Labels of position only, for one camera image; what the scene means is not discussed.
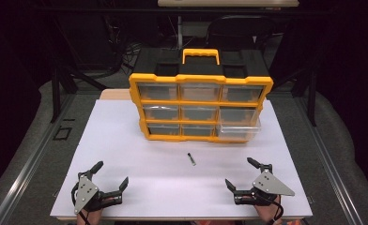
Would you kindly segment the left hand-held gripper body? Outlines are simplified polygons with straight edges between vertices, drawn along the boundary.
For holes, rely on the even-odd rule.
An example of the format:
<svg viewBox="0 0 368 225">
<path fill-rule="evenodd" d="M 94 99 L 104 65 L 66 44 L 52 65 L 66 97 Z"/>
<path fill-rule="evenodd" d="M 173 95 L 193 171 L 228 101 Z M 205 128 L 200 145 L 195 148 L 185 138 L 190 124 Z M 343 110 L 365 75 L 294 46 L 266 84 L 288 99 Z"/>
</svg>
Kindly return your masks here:
<svg viewBox="0 0 368 225">
<path fill-rule="evenodd" d="M 92 181 L 96 173 L 95 170 L 89 170 L 78 174 L 78 182 L 71 191 L 75 215 L 80 214 L 83 210 L 95 212 L 123 202 L 123 185 L 120 185 L 116 191 L 103 192 Z"/>
</svg>

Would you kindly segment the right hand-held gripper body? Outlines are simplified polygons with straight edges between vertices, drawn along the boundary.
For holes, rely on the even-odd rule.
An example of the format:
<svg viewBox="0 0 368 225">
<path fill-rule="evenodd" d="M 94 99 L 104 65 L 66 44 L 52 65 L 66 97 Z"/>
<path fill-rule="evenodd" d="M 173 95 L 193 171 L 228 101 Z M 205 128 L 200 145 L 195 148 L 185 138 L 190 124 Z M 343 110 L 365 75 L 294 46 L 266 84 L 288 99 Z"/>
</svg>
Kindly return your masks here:
<svg viewBox="0 0 368 225">
<path fill-rule="evenodd" d="M 269 206 L 277 196 L 294 196 L 295 192 L 272 173 L 271 164 L 262 164 L 260 175 L 253 181 L 249 190 L 236 190 L 233 193 L 235 204 Z"/>
</svg>

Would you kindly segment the clear plastic pulled-out drawer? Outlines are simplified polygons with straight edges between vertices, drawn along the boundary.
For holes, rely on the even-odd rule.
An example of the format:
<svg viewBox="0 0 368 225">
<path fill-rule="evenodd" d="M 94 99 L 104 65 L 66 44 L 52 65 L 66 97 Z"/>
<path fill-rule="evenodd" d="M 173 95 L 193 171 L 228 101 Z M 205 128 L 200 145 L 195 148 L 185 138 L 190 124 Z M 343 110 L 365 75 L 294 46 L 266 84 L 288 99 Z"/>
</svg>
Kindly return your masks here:
<svg viewBox="0 0 368 225">
<path fill-rule="evenodd" d="M 259 119 L 239 124 L 220 124 L 216 128 L 216 135 L 221 141 L 248 142 L 261 130 Z"/>
</svg>

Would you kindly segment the person's left hand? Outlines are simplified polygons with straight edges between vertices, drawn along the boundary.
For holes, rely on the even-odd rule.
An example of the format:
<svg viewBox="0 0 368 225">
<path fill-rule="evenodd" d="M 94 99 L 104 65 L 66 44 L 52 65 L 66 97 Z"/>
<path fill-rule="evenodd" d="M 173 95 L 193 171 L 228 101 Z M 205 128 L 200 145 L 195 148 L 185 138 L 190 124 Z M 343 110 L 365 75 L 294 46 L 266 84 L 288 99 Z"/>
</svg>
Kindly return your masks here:
<svg viewBox="0 0 368 225">
<path fill-rule="evenodd" d="M 112 206 L 114 198 L 108 198 L 101 202 L 99 210 L 86 211 L 83 209 L 76 218 L 76 225 L 100 225 L 103 210 L 106 207 Z"/>
</svg>

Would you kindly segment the person's right hand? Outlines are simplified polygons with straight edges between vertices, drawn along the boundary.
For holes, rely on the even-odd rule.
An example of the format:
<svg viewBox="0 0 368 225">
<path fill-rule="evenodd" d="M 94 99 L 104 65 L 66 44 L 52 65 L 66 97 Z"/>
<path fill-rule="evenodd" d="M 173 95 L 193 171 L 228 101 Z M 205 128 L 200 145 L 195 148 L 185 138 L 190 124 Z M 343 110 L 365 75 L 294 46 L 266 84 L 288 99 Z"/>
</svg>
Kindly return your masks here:
<svg viewBox="0 0 368 225">
<path fill-rule="evenodd" d="M 282 209 L 279 207 L 280 203 L 281 197 L 277 196 L 275 199 L 275 203 L 272 203 L 269 206 L 255 205 L 254 208 L 258 216 L 267 225 L 283 225 L 283 220 L 281 218 L 278 218 L 278 216 L 282 213 Z"/>
</svg>

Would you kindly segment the wooden board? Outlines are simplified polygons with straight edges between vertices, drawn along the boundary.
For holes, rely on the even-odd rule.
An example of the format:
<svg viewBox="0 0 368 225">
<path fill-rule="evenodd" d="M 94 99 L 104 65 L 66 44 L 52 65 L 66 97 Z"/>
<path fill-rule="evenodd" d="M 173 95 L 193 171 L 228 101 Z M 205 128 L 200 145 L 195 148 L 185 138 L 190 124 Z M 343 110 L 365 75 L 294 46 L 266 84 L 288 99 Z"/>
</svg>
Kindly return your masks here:
<svg viewBox="0 0 368 225">
<path fill-rule="evenodd" d="M 105 89 L 100 94 L 101 100 L 131 100 L 128 89 Z"/>
</svg>

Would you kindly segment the group of clear closed drawers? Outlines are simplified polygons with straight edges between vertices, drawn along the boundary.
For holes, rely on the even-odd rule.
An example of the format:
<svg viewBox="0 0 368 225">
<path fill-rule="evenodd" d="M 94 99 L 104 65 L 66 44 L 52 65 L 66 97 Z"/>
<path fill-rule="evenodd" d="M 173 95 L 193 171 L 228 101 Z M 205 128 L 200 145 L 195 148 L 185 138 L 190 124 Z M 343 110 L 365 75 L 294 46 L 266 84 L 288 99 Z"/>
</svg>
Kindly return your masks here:
<svg viewBox="0 0 368 225">
<path fill-rule="evenodd" d="M 152 138 L 226 142 L 217 126 L 255 121 L 263 103 L 260 85 L 143 82 L 138 93 L 144 132 Z"/>
</svg>

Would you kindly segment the black metal stand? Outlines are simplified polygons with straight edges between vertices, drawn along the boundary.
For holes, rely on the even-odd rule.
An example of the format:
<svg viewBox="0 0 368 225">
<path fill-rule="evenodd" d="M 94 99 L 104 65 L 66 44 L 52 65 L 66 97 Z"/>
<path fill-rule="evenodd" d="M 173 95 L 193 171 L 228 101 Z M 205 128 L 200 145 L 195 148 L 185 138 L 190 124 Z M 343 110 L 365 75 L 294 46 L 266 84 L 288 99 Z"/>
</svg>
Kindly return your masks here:
<svg viewBox="0 0 368 225">
<path fill-rule="evenodd" d="M 98 90 L 102 91 L 107 88 L 106 85 L 97 82 L 88 77 L 77 69 L 70 66 L 57 67 L 52 76 L 52 94 L 53 94 L 53 117 L 51 122 L 54 123 L 61 113 L 60 87 L 63 87 L 68 94 L 76 94 L 78 86 L 74 80 L 82 80 Z"/>
<path fill-rule="evenodd" d="M 305 92 L 308 92 L 306 114 L 315 127 L 316 73 L 311 69 L 303 68 L 294 74 L 294 79 L 296 81 L 291 93 L 294 97 L 302 97 Z"/>
</svg>

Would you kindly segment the yellow black organizer cabinet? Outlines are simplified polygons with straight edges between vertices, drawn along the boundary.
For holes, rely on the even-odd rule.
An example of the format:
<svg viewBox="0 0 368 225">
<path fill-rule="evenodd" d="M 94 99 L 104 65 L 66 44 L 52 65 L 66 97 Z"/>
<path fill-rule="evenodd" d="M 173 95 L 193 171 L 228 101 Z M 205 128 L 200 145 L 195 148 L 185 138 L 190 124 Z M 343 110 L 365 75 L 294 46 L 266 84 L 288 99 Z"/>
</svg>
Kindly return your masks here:
<svg viewBox="0 0 368 225">
<path fill-rule="evenodd" d="M 259 51 L 220 51 L 216 49 L 165 50 L 145 48 L 138 55 L 130 75 L 130 96 L 139 113 L 140 83 L 217 83 L 260 85 L 263 103 L 273 86 L 264 58 Z M 172 136 L 152 138 L 144 132 L 139 114 L 139 127 L 149 140 L 177 140 Z"/>
</svg>

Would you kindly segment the black chair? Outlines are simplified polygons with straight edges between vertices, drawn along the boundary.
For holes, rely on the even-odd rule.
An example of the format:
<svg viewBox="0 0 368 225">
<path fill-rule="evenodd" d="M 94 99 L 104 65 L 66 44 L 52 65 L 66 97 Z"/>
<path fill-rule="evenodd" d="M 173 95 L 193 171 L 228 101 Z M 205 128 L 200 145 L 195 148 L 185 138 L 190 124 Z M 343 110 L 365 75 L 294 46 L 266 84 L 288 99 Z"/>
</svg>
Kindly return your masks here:
<svg viewBox="0 0 368 225">
<path fill-rule="evenodd" d="M 263 16 L 228 15 L 214 20 L 207 28 L 206 47 L 225 51 L 266 49 L 276 22 Z"/>
</svg>

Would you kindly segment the aluminium rail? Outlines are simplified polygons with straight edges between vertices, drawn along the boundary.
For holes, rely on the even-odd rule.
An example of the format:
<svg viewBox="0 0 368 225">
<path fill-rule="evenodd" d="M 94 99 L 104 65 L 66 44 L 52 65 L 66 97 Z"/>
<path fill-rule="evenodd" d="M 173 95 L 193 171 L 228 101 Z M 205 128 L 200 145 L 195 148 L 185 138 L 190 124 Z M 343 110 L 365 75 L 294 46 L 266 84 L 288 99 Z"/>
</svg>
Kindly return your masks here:
<svg viewBox="0 0 368 225">
<path fill-rule="evenodd" d="M 44 99 L 34 123 L 0 180 L 0 225 L 66 225 L 51 216 L 80 136 L 74 95 L 49 120 L 51 101 Z"/>
<path fill-rule="evenodd" d="M 360 218 L 358 210 L 356 209 L 356 206 L 353 203 L 349 192 L 340 174 L 338 173 L 336 166 L 333 163 L 333 160 L 330 157 L 327 146 L 324 144 L 320 133 L 317 130 L 317 127 L 313 126 L 310 122 L 310 119 L 308 118 L 305 100 L 299 97 L 295 97 L 294 100 L 306 127 L 313 136 L 314 142 L 317 147 L 316 153 L 318 154 L 319 160 L 321 161 L 327 177 L 330 180 L 330 186 L 332 187 L 336 198 L 341 205 L 348 224 L 364 225 L 362 219 Z"/>
</svg>

